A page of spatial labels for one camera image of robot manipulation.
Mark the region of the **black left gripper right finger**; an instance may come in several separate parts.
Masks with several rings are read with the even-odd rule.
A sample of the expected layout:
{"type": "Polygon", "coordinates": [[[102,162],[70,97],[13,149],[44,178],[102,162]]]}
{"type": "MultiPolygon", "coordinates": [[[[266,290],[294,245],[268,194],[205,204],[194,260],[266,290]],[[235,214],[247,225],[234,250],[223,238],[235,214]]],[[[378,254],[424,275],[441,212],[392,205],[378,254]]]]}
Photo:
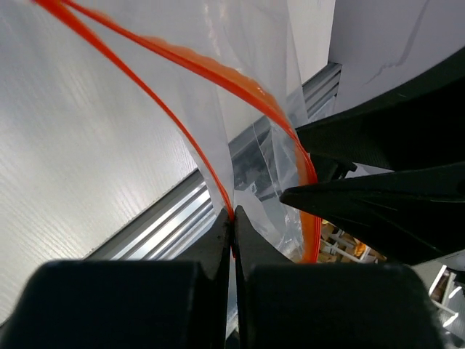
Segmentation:
{"type": "Polygon", "coordinates": [[[233,251],[242,348],[452,348],[406,265],[298,264],[235,210],[233,251]]]}

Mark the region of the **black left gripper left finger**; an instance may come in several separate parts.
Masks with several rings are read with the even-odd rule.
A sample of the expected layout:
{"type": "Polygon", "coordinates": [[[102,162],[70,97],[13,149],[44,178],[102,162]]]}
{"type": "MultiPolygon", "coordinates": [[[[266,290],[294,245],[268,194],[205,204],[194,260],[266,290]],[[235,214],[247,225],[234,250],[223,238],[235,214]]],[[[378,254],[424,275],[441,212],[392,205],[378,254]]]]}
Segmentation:
{"type": "Polygon", "coordinates": [[[230,219],[173,260],[58,260],[31,276],[3,348],[223,348],[230,219]]]}

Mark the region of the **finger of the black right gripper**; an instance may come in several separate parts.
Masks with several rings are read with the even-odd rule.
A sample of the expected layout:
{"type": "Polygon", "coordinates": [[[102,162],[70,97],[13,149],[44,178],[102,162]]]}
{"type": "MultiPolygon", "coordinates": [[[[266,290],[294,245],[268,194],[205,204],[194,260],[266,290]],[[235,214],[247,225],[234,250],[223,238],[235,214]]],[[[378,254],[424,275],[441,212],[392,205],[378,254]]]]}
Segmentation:
{"type": "Polygon", "coordinates": [[[286,189],[280,201],[409,265],[464,249],[464,163],[286,189]]]}
{"type": "Polygon", "coordinates": [[[392,171],[464,168],[464,50],[361,105],[297,129],[312,155],[392,171]]]}

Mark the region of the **clear orange-zip plastic bag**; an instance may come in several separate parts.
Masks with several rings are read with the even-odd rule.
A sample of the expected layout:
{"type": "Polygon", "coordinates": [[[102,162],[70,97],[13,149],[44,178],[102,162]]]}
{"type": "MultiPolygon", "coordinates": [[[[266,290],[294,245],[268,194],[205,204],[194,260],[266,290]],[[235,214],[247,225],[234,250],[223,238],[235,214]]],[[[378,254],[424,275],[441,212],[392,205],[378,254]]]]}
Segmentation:
{"type": "Polygon", "coordinates": [[[318,182],[285,1],[39,1],[176,128],[211,208],[241,206],[285,256],[317,262],[323,221],[280,202],[318,182]]]}

